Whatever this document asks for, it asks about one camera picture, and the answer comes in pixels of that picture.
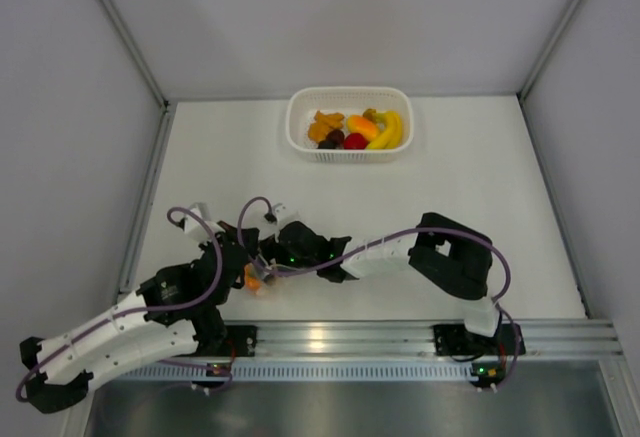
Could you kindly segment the dark fake plum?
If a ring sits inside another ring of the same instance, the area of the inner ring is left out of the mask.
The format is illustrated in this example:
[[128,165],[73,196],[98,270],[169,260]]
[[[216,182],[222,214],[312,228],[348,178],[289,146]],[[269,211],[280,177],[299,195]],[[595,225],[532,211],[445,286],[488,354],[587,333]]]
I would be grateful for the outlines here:
[[323,140],[318,143],[319,150],[335,150],[338,148],[338,144],[333,140]]

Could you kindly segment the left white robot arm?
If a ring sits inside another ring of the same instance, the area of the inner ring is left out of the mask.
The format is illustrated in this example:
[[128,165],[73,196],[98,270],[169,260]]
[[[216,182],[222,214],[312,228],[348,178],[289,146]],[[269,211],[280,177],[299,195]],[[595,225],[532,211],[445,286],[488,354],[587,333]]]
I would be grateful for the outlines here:
[[72,407],[121,375],[177,357],[222,358],[221,377],[237,357],[251,357],[257,330],[226,325],[219,308],[245,284],[248,252],[236,228],[219,222],[200,243],[201,256],[160,269],[119,303],[80,327],[20,344],[28,373],[19,401],[43,414]]

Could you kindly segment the orange fake carrot slices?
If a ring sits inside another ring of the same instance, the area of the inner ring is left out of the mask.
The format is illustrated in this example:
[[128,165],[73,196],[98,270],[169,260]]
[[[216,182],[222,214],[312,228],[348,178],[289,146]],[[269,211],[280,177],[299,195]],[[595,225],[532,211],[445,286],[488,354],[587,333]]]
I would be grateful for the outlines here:
[[260,295],[264,292],[265,284],[256,273],[256,269],[252,264],[247,264],[244,267],[244,282],[244,288],[254,295]]

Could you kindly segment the orange fake food piece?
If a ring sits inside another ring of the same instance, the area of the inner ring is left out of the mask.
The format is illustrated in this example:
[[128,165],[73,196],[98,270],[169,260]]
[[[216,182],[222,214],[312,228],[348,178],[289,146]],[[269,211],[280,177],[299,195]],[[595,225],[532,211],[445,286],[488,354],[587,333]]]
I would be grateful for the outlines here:
[[307,130],[307,136],[310,140],[320,143],[333,130],[341,130],[344,127],[345,116],[341,113],[325,114],[317,111],[314,115],[313,122]]

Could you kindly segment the red fake fruit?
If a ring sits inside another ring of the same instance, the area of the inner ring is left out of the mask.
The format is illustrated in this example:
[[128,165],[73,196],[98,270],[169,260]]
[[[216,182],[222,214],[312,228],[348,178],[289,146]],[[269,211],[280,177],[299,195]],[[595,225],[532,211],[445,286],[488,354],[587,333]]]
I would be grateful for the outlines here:
[[343,141],[343,148],[345,150],[365,150],[369,142],[360,133],[350,133]]

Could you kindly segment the yellow fake banana bunch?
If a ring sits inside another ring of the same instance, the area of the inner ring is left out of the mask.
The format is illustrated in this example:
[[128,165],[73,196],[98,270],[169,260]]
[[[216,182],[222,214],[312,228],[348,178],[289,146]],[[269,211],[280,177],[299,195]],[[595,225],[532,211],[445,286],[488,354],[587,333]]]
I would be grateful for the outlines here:
[[404,127],[402,118],[397,112],[393,110],[378,112],[375,109],[367,109],[363,116],[370,122],[383,126],[378,136],[368,143],[367,150],[392,150],[401,144]]

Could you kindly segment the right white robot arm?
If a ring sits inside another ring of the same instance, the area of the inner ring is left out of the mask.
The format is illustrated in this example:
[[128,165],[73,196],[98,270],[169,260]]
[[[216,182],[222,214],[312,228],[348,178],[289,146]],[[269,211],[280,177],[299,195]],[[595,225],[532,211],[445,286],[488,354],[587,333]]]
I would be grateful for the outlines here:
[[314,273],[331,283],[412,272],[454,299],[468,345],[491,353],[503,341],[499,301],[511,268],[492,240],[435,212],[412,229],[373,240],[324,237],[299,220],[281,225],[258,244],[258,258],[273,275]]

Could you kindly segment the clear zip top bag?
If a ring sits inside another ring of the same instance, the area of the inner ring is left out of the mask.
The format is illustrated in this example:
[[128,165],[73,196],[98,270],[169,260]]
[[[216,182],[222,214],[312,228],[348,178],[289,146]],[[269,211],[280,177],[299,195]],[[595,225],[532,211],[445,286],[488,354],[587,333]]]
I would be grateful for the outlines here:
[[260,295],[254,295],[253,293],[247,291],[245,288],[244,290],[258,298],[275,296],[282,290],[284,283],[283,278],[275,275],[274,272],[284,273],[287,268],[283,265],[277,264],[274,259],[272,259],[270,262],[267,262],[264,259],[260,258],[259,261],[265,265],[264,269],[258,268],[253,263],[248,264],[252,264],[255,267],[256,273],[264,282],[264,292]]

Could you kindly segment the dark red fake fig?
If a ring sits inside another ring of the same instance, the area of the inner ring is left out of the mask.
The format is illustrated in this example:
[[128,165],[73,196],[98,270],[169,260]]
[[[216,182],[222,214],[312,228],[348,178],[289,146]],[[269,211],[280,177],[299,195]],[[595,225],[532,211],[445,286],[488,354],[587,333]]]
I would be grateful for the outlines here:
[[334,142],[338,146],[342,146],[345,140],[345,134],[340,129],[334,129],[327,135],[326,139]]

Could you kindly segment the orange yellow fake mango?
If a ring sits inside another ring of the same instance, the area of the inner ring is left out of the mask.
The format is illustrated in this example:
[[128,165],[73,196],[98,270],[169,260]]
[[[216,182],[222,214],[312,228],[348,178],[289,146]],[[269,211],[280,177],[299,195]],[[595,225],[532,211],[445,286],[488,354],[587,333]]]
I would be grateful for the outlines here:
[[346,120],[346,127],[350,133],[362,134],[368,142],[380,135],[379,127],[362,115],[351,115]]

